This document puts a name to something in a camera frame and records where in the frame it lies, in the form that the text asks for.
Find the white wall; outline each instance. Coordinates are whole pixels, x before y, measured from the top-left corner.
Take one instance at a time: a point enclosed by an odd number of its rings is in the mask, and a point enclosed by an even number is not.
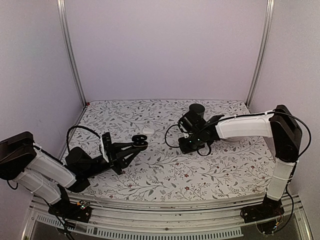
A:
[[[244,100],[267,1],[66,1],[89,101]]]
[[[310,127],[312,145],[300,159],[292,186],[315,239],[320,236],[320,1],[276,1],[252,112],[285,104]]]
[[[0,140],[30,131],[57,155],[81,111],[57,1],[0,0],[0,6]],[[19,239],[32,196],[4,180],[0,189],[0,239]]]

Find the floral tablecloth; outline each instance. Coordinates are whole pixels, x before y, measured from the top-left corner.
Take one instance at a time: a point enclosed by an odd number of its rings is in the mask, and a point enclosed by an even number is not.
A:
[[[216,141],[212,153],[182,154],[165,144],[169,126],[188,111],[189,105],[205,107],[204,118],[214,115],[249,113],[242,101],[231,100],[109,100],[93,101],[79,125],[102,135],[110,132],[112,142],[131,142],[143,128],[152,128],[148,148],[117,175],[112,170],[91,178],[91,186],[81,194],[100,198],[136,201],[197,201],[264,193],[275,166],[262,137],[245,137],[239,142]],[[178,145],[180,131],[172,128],[171,145]],[[78,129],[70,146],[80,146],[91,157],[99,155],[99,140]]]

